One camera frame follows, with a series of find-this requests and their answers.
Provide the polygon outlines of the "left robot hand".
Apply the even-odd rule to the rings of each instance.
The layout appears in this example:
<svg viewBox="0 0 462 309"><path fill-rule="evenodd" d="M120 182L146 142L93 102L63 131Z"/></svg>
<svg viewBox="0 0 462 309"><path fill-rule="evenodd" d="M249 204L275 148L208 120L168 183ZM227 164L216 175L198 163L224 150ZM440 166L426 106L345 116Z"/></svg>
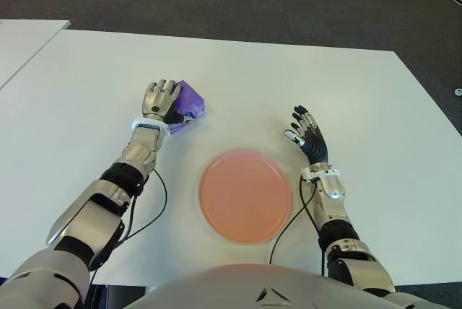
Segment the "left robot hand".
<svg viewBox="0 0 462 309"><path fill-rule="evenodd" d="M163 121L167 125L190 123L196 119L193 116L180 114L176 103L182 87L174 80L161 79L151 82L144 95L141 112L145 118Z"/></svg>

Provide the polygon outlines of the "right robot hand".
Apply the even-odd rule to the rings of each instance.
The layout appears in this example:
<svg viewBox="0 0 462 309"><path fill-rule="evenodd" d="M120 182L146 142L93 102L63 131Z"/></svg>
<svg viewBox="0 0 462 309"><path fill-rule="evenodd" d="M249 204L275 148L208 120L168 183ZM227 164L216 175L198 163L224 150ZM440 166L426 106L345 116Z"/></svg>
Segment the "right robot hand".
<svg viewBox="0 0 462 309"><path fill-rule="evenodd" d="M328 147L312 114L298 105L292 117L295 122L291 122L291 129L285 130L284 135L302 150L310 165L328 163Z"/></svg>

